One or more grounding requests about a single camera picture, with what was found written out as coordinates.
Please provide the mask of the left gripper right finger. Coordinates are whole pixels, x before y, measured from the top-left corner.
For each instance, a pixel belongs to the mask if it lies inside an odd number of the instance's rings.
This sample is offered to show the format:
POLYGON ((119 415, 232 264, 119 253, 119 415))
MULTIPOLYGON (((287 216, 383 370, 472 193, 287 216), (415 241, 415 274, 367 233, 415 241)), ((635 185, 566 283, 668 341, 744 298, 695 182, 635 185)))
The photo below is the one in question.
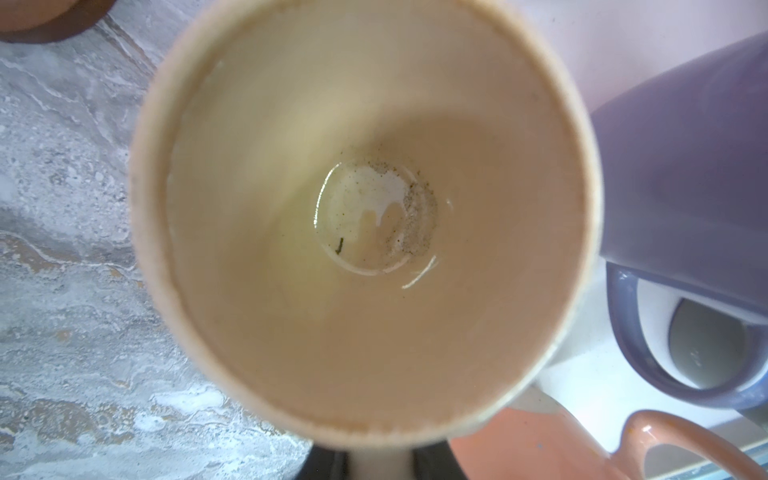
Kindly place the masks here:
POLYGON ((417 480, 467 480, 446 440, 412 450, 417 480))

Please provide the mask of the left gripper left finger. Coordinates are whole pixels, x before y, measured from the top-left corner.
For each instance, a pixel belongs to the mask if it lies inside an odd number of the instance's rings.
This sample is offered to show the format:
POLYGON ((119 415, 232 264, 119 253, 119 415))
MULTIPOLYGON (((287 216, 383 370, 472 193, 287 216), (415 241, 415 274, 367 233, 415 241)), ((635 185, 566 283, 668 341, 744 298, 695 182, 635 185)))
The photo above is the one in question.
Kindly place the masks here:
POLYGON ((313 445, 296 480, 346 480, 347 453, 313 445))

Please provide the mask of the orange pink mug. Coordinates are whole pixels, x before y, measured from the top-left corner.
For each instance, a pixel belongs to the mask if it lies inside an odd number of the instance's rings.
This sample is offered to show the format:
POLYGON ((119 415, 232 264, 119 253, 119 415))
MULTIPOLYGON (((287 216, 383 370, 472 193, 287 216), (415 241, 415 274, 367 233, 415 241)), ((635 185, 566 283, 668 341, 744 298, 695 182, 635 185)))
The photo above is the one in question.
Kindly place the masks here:
POLYGON ((630 415, 613 453, 564 408, 554 413, 505 408, 449 445, 469 479, 642 479, 646 455, 659 445, 688 450, 735 479, 767 477, 765 469, 718 435, 655 410, 630 415))

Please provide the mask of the yellow-green mug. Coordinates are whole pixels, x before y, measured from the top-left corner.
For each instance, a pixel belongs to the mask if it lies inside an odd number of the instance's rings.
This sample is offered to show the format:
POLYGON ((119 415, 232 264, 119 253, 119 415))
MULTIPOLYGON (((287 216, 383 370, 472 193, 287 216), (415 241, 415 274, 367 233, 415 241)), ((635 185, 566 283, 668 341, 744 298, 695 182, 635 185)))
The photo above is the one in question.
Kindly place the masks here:
POLYGON ((157 70, 132 242, 247 410, 416 479, 562 344, 601 239, 587 109, 499 1, 216 1, 157 70))

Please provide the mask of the brown wooden round coaster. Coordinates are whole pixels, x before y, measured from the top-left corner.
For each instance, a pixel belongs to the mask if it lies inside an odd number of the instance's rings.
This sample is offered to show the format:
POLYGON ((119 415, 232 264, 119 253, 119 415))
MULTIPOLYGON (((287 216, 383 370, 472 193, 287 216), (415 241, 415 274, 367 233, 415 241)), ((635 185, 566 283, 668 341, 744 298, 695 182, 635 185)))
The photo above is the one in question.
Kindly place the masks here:
POLYGON ((42 44, 78 35, 102 19, 115 0, 1 0, 1 41, 42 44))

